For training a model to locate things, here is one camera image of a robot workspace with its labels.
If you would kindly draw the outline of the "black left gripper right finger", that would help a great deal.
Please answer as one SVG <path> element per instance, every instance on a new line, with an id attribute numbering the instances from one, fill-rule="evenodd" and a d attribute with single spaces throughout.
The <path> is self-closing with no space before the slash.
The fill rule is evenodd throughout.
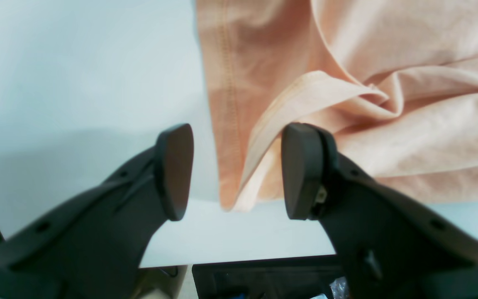
<path id="1" fill-rule="evenodd" d="M 478 240 L 375 181 L 328 131 L 286 125 L 281 170 L 288 217 L 320 223 L 353 299 L 478 299 Z"/>

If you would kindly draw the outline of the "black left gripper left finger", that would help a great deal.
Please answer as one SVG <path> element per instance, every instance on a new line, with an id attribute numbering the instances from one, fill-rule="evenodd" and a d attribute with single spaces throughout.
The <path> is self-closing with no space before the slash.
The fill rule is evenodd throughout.
<path id="1" fill-rule="evenodd" d="M 127 299 L 153 234 L 184 217 L 194 138 L 184 123 L 104 182 L 0 243 L 0 299 Z"/>

